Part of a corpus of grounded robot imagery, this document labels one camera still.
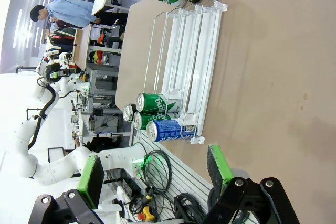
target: cable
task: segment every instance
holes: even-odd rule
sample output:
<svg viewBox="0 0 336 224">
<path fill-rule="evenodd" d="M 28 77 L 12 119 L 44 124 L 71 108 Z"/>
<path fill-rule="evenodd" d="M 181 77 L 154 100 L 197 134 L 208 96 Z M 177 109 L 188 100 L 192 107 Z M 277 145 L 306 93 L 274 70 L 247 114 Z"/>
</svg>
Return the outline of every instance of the cable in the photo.
<svg viewBox="0 0 336 224">
<path fill-rule="evenodd" d="M 65 94 L 65 95 L 63 95 L 62 97 L 59 97 L 60 99 L 61 98 L 64 98 L 64 97 L 67 97 L 69 94 L 71 94 L 72 92 L 75 92 L 75 90 L 71 90 L 71 91 L 69 91 L 67 94 Z"/>
<path fill-rule="evenodd" d="M 38 81 L 41 80 L 41 79 L 43 79 L 43 78 L 44 78 L 44 77 L 40 77 L 40 78 L 36 79 L 36 83 L 37 83 L 37 85 L 39 85 L 40 87 L 45 88 L 46 86 L 41 85 L 40 83 L 38 83 Z"/>
<path fill-rule="evenodd" d="M 232 219 L 232 223 L 234 223 L 234 221 L 236 220 L 238 212 L 239 211 L 237 210 L 236 213 L 235 213 L 235 215 L 234 215 L 234 217 L 233 217 L 233 219 Z"/>
<path fill-rule="evenodd" d="M 176 219 L 184 219 L 197 224 L 205 217 L 197 200 L 188 193 L 182 193 L 174 197 L 174 215 Z"/>
<path fill-rule="evenodd" d="M 151 200 L 147 203 L 143 202 L 144 196 L 133 199 L 130 204 L 130 212 L 134 215 L 141 213 L 145 206 L 150 206 L 151 211 L 155 217 L 155 222 L 160 221 L 160 214 L 162 213 L 165 201 L 167 200 L 171 208 L 169 209 L 174 213 L 173 204 L 169 197 L 166 195 L 167 190 L 170 187 L 172 181 L 172 166 L 169 157 L 162 150 L 152 150 L 147 153 L 146 148 L 142 143 L 136 142 L 135 144 L 141 144 L 146 155 L 144 157 L 144 163 L 142 167 L 143 177 L 140 178 L 147 186 L 148 190 L 153 190 Z M 162 197 L 162 205 L 158 205 L 157 199 Z"/>
<path fill-rule="evenodd" d="M 39 118 L 37 119 L 37 124 L 36 124 L 36 128 L 35 128 L 35 132 L 34 132 L 34 136 L 33 136 L 33 139 L 32 141 L 28 144 L 28 150 L 30 148 L 32 148 L 36 142 L 36 139 L 37 139 L 37 135 L 38 135 L 38 132 L 40 130 L 40 127 L 41 127 L 41 122 L 42 122 L 42 118 L 45 118 L 45 112 L 46 110 L 54 103 L 55 99 L 56 99 L 56 92 L 55 90 L 50 86 L 50 85 L 47 85 L 45 86 L 45 88 L 47 90 L 50 91 L 51 93 L 51 99 L 50 101 L 42 108 L 42 110 L 40 111 L 40 114 L 39 114 Z"/>
</svg>

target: shelf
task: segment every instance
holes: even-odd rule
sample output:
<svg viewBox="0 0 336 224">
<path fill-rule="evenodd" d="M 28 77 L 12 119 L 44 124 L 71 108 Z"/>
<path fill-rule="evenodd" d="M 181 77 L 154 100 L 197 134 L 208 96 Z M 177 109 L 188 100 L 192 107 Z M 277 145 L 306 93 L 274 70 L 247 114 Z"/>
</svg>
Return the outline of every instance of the shelf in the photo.
<svg viewBox="0 0 336 224">
<path fill-rule="evenodd" d="M 204 142 L 202 130 L 224 11 L 226 4 L 208 1 L 160 13 L 154 19 L 143 92 L 182 99 L 178 121 L 196 125 L 191 143 Z M 157 62 L 156 69 L 149 67 L 152 62 Z"/>
</svg>

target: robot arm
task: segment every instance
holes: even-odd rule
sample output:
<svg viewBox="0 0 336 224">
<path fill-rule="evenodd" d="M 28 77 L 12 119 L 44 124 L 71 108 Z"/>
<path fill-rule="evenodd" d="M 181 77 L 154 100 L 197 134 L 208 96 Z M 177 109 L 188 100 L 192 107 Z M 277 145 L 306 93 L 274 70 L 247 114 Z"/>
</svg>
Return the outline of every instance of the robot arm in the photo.
<svg viewBox="0 0 336 224">
<path fill-rule="evenodd" d="M 23 121 L 14 131 L 9 148 L 4 156 L 0 157 L 0 170 L 4 165 L 7 165 L 21 177 L 33 177 L 43 185 L 50 185 L 70 178 L 76 171 L 81 173 L 88 157 L 98 155 L 104 170 L 124 168 L 130 175 L 134 174 L 132 161 L 145 156 L 143 148 L 139 145 L 117 150 L 105 150 L 99 154 L 91 152 L 86 147 L 80 147 L 60 160 L 39 165 L 37 158 L 28 150 L 34 145 L 39 129 L 56 105 L 59 95 L 50 85 L 45 85 L 45 87 L 40 85 L 34 96 L 46 105 L 38 116 Z"/>
</svg>

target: person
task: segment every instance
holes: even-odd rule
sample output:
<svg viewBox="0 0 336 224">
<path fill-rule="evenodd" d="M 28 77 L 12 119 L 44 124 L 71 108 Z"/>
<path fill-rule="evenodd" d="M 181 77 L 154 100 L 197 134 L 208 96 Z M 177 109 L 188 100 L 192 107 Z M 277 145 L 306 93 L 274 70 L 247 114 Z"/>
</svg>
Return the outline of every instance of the person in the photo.
<svg viewBox="0 0 336 224">
<path fill-rule="evenodd" d="M 54 17 L 78 27 L 85 27 L 90 23 L 112 26 L 118 20 L 118 24 L 125 25 L 127 13 L 113 13 L 101 10 L 92 15 L 93 3 L 84 0 L 54 0 L 47 4 L 36 5 L 30 11 L 30 18 L 36 22 L 48 17 Z"/>
</svg>

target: green light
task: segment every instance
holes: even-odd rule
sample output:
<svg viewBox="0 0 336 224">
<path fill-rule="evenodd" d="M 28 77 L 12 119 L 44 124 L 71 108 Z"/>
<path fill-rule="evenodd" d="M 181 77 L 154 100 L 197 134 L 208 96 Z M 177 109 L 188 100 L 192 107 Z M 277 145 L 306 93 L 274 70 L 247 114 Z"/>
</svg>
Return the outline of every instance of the green light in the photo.
<svg viewBox="0 0 336 224">
<path fill-rule="evenodd" d="M 144 158 L 139 158 L 139 159 L 136 159 L 136 160 L 133 160 L 132 163 L 143 163 L 144 161 Z"/>
<path fill-rule="evenodd" d="M 146 162 L 145 164 L 149 163 L 151 160 L 152 160 L 152 158 L 151 158 L 151 157 L 148 157 L 148 158 L 147 158 L 147 162 Z"/>
</svg>

